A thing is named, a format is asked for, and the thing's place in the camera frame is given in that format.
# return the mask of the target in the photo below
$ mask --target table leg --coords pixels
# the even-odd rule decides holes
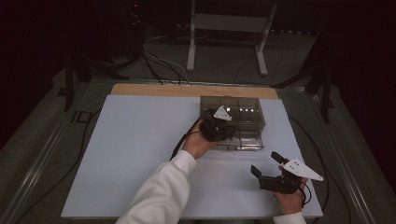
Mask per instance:
[[[194,70],[195,62],[195,0],[191,0],[191,28],[190,28],[190,48],[187,60],[187,71]]]
[[[267,41],[268,34],[270,33],[272,21],[276,12],[277,4],[274,4],[271,8],[270,15],[268,16],[268,22],[265,25],[264,31],[262,32],[262,42],[260,45],[256,46],[256,55],[257,55],[257,62],[260,68],[260,75],[267,76],[267,66],[265,65],[264,56],[262,55],[262,51],[264,49],[265,42]]]

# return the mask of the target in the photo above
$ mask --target black cable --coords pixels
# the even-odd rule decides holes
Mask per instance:
[[[256,55],[255,56],[253,56],[253,57],[251,57],[249,60],[247,60],[244,64],[242,64],[242,66],[236,71],[236,73],[235,73],[235,78],[233,79],[233,84],[236,86],[236,80],[238,79],[238,74],[239,74],[239,72],[246,66],[246,65],[248,65],[248,63],[250,63],[251,62],[251,60],[253,59],[253,58],[255,58],[256,57]]]
[[[339,186],[339,184],[335,180],[335,178],[332,175],[332,173],[330,172],[329,168],[325,165],[323,157],[322,157],[322,155],[320,153],[320,150],[318,148],[318,145],[316,144],[316,142],[314,141],[312,136],[308,133],[308,131],[303,127],[303,125],[295,117],[293,117],[289,113],[288,113],[288,117],[289,117],[290,120],[292,120],[294,123],[296,123],[303,130],[304,134],[308,138],[310,144],[314,148],[314,150],[317,153],[317,155],[319,157],[319,160],[320,160],[320,162],[322,164],[322,168],[323,168],[323,171],[324,171],[324,174],[325,174],[325,179],[326,179],[326,188],[327,188],[326,199],[325,199],[324,204],[322,205],[322,211],[325,210],[325,208],[326,208],[326,206],[328,204],[329,198],[330,198],[330,184],[329,184],[328,176],[327,176],[327,174],[329,174],[329,176],[331,177],[331,179],[334,182],[335,186],[338,188],[338,190],[339,190],[339,192],[341,194],[341,197],[343,198],[343,200],[344,200],[344,202],[346,204],[346,211],[347,211],[347,214],[348,214],[348,223],[351,223],[351,214],[350,214],[350,209],[349,209],[349,207],[347,205],[347,197],[344,195],[343,191],[341,190],[341,187]],[[313,224],[317,223],[318,220],[319,220],[319,217],[317,217],[314,220]]]
[[[158,56],[156,56],[155,54],[153,54],[153,53],[151,53],[151,52],[149,52],[149,51],[147,51],[147,54],[148,55],[151,55],[151,56],[154,56],[154,58],[157,58],[157,59],[160,59]],[[168,62],[166,62],[166,61],[163,61],[163,60],[159,60],[160,62],[163,62],[163,63],[165,63],[167,66],[165,66],[165,65],[163,65],[163,64],[161,64],[161,63],[156,63],[156,64],[159,64],[159,65],[161,65],[161,66],[163,66],[163,67],[165,67],[165,68],[168,68],[168,69],[170,69],[170,70],[172,70],[172,71],[174,71],[175,72],[175,74],[177,75],[177,78],[178,78],[178,85],[180,85],[180,80],[183,78],[187,83],[189,83],[190,84],[190,82],[185,78],[185,77],[183,77],[170,63],[168,63]]]
[[[305,202],[306,200],[306,194],[304,192],[304,190],[301,187],[298,187],[298,190],[303,194],[303,202],[301,204],[301,207],[304,208],[304,205],[306,205],[307,203]]]
[[[116,64],[107,64],[107,63],[102,63],[103,65],[106,65],[108,68],[111,68],[117,72],[121,72],[125,69],[128,69],[129,67],[135,65],[138,62],[140,55],[135,55],[133,58],[128,57],[128,61],[123,62],[123,63],[116,63]]]
[[[275,76],[276,76],[276,70],[277,70],[277,68],[279,67],[280,63],[282,62],[282,59],[283,59],[283,44],[284,44],[284,42],[285,42],[285,39],[286,39],[286,35],[287,35],[287,34],[288,34],[288,33],[285,32],[285,34],[284,34],[284,36],[283,36],[283,38],[282,38],[282,42],[280,43],[280,57],[279,57],[279,59],[277,60],[277,63],[276,63],[275,69],[274,69],[274,73],[273,73],[273,75],[272,75],[272,77],[271,77],[271,81],[270,81],[270,83],[269,83],[269,86],[271,86],[272,83],[274,82],[274,79],[275,79]]]
[[[207,113],[209,112],[209,110],[206,110],[204,113],[202,113],[198,119],[192,124],[192,126],[189,128],[189,130],[183,134],[183,136],[181,137],[180,141],[178,141],[177,145],[175,146],[175,149],[172,152],[171,155],[171,159],[169,161],[171,161],[177,154],[178,149],[180,148],[181,144],[183,144],[184,140],[186,140],[187,136],[189,136],[190,134],[192,134],[191,130],[195,127],[195,125],[199,122],[199,120],[201,118],[203,118]]]
[[[304,182],[302,182],[302,183],[305,185],[305,188],[308,189],[308,192],[309,192],[309,199],[307,201],[304,201],[304,205],[306,205],[307,203],[311,202],[312,192],[311,192],[311,189]]]
[[[258,86],[258,87],[268,87],[267,84],[264,83],[260,83],[260,82],[253,82],[253,81],[238,81],[238,85],[237,86]]]
[[[171,79],[166,78],[166,77],[162,77],[162,76],[158,75],[158,73],[156,73],[156,72],[154,71],[154,69],[152,68],[151,64],[149,64],[149,62],[148,62],[148,61],[151,61],[151,62],[155,63],[154,61],[152,61],[150,58],[147,58],[147,57],[143,57],[143,56],[142,56],[142,58],[144,58],[146,62],[145,62],[145,63],[144,63],[144,62],[141,62],[141,63],[144,64],[145,66],[147,66],[148,69],[150,69],[152,75],[154,75],[154,77],[155,77],[157,80],[163,81],[163,82],[164,82],[164,85],[166,85],[166,80],[169,81],[170,83],[176,85],[176,83],[175,83],[174,81],[172,81]]]
[[[151,65],[149,64],[149,60],[146,58],[146,56],[144,54],[142,54],[142,58],[146,61],[146,66],[148,67],[149,71],[151,72],[152,75],[154,75],[155,78],[157,78],[157,80],[161,83],[161,85],[163,85],[163,82],[161,81],[161,79],[165,79],[163,77],[161,77],[160,75],[158,75],[154,69],[151,67]]]
[[[92,59],[90,56],[86,55],[83,52],[78,52],[78,56],[84,59],[87,63],[90,63],[93,67],[96,67],[97,69],[104,71],[110,77],[113,77],[115,79],[123,79],[123,80],[128,79],[128,77],[121,76],[120,74],[113,71],[111,68],[108,68],[107,66],[97,62],[96,60]]]
[[[45,197],[47,197],[54,189],[56,189],[56,187],[58,187],[73,172],[73,170],[76,168],[78,163],[81,161],[82,156],[84,155],[84,143],[85,143],[85,138],[86,138],[86,135],[87,135],[88,127],[90,126],[90,123],[91,123],[92,119],[94,117],[96,117],[96,115],[98,115],[101,110],[102,109],[97,110],[92,115],[90,115],[90,117],[88,118],[87,125],[85,126],[84,133],[82,135],[82,140],[81,140],[81,145],[80,145],[80,148],[79,148],[78,158],[76,159],[74,164],[70,167],[70,169],[67,171],[67,173],[65,175],[63,175],[62,178],[55,185],[53,185],[51,188],[49,188],[40,198],[38,198],[32,205],[30,205],[22,213],[22,215],[17,219],[15,224],[20,223],[23,220],[23,218],[26,217],[26,215],[29,214],[29,212],[32,211],[38,203],[40,203]]]
[[[211,40],[211,39],[207,39],[207,38],[201,38],[201,40],[208,44],[215,43],[215,44],[230,45],[230,44],[234,44],[234,43],[237,43],[240,41],[249,40],[248,37],[252,36],[252,33],[242,33],[239,37],[237,37],[233,40],[230,40],[230,41],[223,41],[222,39],[224,39],[224,38],[222,36],[219,36],[219,35],[221,35],[221,32],[213,31],[213,33],[211,35],[213,35],[216,38],[216,40]]]

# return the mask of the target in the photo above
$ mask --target gray floor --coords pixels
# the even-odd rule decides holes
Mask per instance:
[[[315,41],[308,35],[273,35],[271,34],[264,50],[269,75],[262,77],[254,54],[254,42],[230,40],[198,40],[195,70],[186,73],[193,83],[219,83],[227,85],[268,86],[295,75],[304,61],[306,54]],[[145,44],[146,49],[165,60],[177,63],[185,68],[188,54],[188,38],[155,38]],[[122,71],[129,77],[128,82],[156,82],[144,63],[138,62]],[[153,68],[162,76],[176,79],[168,69],[153,63]],[[334,177],[329,177],[329,202],[324,210],[324,217],[318,223],[347,223],[350,210],[351,223],[394,223],[396,220],[396,197],[380,172],[375,160],[361,136],[353,118],[350,117],[336,87],[332,87],[332,105],[330,124],[324,124],[318,116],[317,97],[306,95],[303,91],[307,79],[301,80],[285,90],[278,90],[287,111],[293,115],[318,144],[323,159]],[[23,213],[48,189],[59,181],[72,167],[81,149],[84,122],[72,121],[76,111],[95,112],[103,106],[106,96],[116,80],[97,73],[90,84],[80,84],[77,100],[69,113],[63,112],[64,98],[56,96],[64,84],[64,74],[54,79],[54,88],[36,107],[35,111],[22,124],[7,145],[0,152],[0,211],[1,215],[12,215],[7,210],[17,208]],[[88,125],[85,147],[94,128],[97,117]],[[318,155],[309,143],[301,128],[291,122],[305,162],[322,175]],[[42,173],[36,172],[37,181],[32,191],[26,190],[24,198],[18,200],[15,195],[23,191],[18,189],[29,168],[35,162],[43,148],[53,148],[48,161],[43,164]],[[48,196],[34,206],[20,223],[114,223],[110,220],[69,220],[60,218],[67,198],[74,171]],[[315,191],[321,204],[327,193],[326,182],[314,182]],[[252,223],[252,220],[207,220],[203,223]],[[261,223],[272,223],[261,220]]]

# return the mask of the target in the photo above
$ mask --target person's left hand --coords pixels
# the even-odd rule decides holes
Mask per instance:
[[[302,184],[300,188],[304,190],[307,178],[301,178]],[[282,194],[274,192],[274,196],[279,202],[280,210],[283,215],[294,214],[303,211],[303,193],[298,189],[292,194]]]
[[[208,149],[214,147],[218,142],[208,142],[199,131],[202,119],[193,127],[183,145],[183,150],[189,152],[195,159],[201,158]]]

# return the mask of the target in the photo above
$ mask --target metal stand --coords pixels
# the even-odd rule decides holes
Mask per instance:
[[[199,14],[195,12],[195,0],[191,0],[191,34],[190,49],[187,60],[187,71],[194,70],[195,62],[195,29],[223,30],[223,31],[242,31],[262,33],[262,41],[256,46],[257,62],[262,76],[268,75],[262,51],[268,34],[271,29],[272,21],[276,12],[277,4],[271,7],[268,18],[261,17],[242,17],[226,15]]]
[[[308,84],[305,87],[305,90],[308,94],[316,94],[318,93],[320,87],[323,85],[322,88],[322,99],[321,99],[321,106],[320,106],[320,113],[324,120],[329,123],[329,102],[330,102],[330,89],[331,89],[331,79],[332,79],[332,72],[334,69],[334,64],[319,64],[313,66],[312,68],[301,70],[300,73],[294,77],[291,77],[281,83],[271,85],[271,88],[282,89],[290,84],[304,78],[311,76]]]

